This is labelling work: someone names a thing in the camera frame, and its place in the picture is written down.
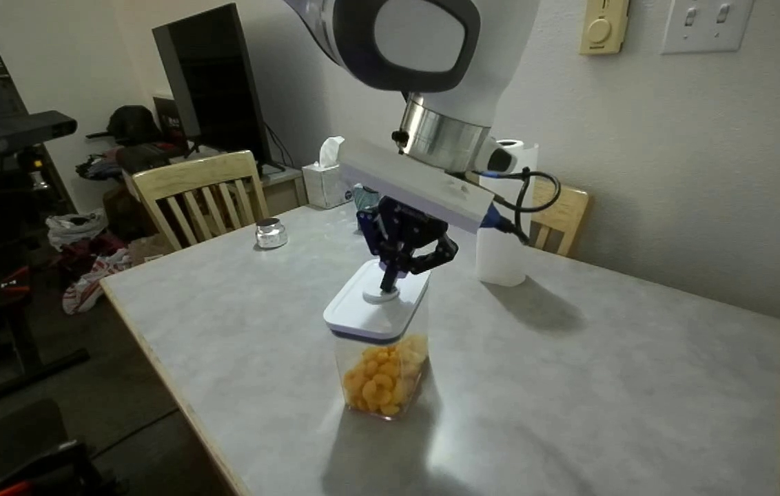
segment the black cable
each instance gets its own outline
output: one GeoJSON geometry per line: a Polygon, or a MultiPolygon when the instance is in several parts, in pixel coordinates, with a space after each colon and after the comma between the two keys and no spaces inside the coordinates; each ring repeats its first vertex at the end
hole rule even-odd
{"type": "Polygon", "coordinates": [[[478,177],[489,177],[489,179],[522,179],[522,182],[525,182],[525,184],[522,184],[522,193],[519,193],[519,198],[517,198],[517,205],[508,202],[508,198],[503,198],[503,195],[494,195],[496,205],[503,205],[503,208],[508,208],[508,209],[517,212],[517,220],[503,217],[503,220],[496,223],[496,228],[517,234],[522,242],[530,242],[530,237],[525,234],[525,226],[522,226],[522,216],[525,216],[525,212],[544,212],[544,209],[550,209],[552,205],[557,205],[557,198],[559,198],[559,193],[562,193],[562,184],[559,184],[552,173],[530,172],[530,169],[525,169],[522,173],[478,172],[478,177]],[[552,182],[552,184],[555,184],[555,193],[552,193],[552,198],[544,202],[544,205],[525,208],[528,191],[530,191],[530,179],[534,179],[534,177],[552,182]]]}
{"type": "Polygon", "coordinates": [[[129,430],[129,432],[118,435],[117,441],[111,441],[109,447],[98,449],[98,453],[91,456],[91,461],[100,461],[103,456],[118,449],[121,445],[132,441],[135,435],[140,435],[143,430],[160,424],[162,418],[169,418],[169,417],[173,417],[173,414],[179,414],[179,409],[171,409],[171,410],[165,410],[165,414],[149,418],[147,424],[138,424],[135,430],[129,430]]]}

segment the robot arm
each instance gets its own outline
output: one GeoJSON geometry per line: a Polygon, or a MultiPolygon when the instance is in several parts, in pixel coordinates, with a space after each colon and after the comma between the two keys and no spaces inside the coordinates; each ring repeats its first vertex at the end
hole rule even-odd
{"type": "Polygon", "coordinates": [[[530,40],[537,0],[288,0],[324,52],[364,85],[405,93],[397,153],[346,142],[346,177],[383,193],[358,205],[383,292],[404,272],[456,257],[446,220],[478,228],[494,193],[464,179],[485,169],[490,124],[530,40]]]}

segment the wooden chair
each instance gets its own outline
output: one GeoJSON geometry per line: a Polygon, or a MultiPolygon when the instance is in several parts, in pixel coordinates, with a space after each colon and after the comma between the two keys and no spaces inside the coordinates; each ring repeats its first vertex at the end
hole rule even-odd
{"type": "Polygon", "coordinates": [[[173,249],[270,217],[252,153],[149,169],[135,173],[132,182],[153,223],[173,249]]]}
{"type": "MultiPolygon", "coordinates": [[[[532,182],[532,202],[544,205],[555,195],[552,182],[532,182]]],[[[591,195],[580,188],[562,188],[557,205],[532,216],[532,245],[541,250],[555,250],[572,257],[581,220],[588,216],[591,195]]]]}

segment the food container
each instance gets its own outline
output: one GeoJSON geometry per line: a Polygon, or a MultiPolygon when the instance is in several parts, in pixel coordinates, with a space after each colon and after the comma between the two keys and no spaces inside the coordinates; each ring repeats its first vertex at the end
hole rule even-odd
{"type": "Polygon", "coordinates": [[[347,409],[394,421],[417,402],[427,373],[426,328],[394,344],[337,340],[337,366],[347,409]]]}
{"type": "Polygon", "coordinates": [[[332,301],[325,323],[337,337],[337,369],[347,409],[399,418],[427,374],[427,272],[397,282],[375,299],[383,271],[366,261],[332,301]]]}
{"type": "Polygon", "coordinates": [[[288,231],[280,217],[266,217],[256,223],[255,249],[256,250],[277,250],[288,242],[288,231]]]}

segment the light switch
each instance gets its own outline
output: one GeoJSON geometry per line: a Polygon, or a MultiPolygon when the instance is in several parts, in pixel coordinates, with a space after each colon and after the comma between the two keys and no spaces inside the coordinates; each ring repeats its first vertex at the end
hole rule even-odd
{"type": "Polygon", "coordinates": [[[588,0],[581,52],[612,56],[621,52],[630,31],[630,0],[588,0]]]}
{"type": "Polygon", "coordinates": [[[661,52],[737,52],[754,0],[675,0],[661,52]]]}

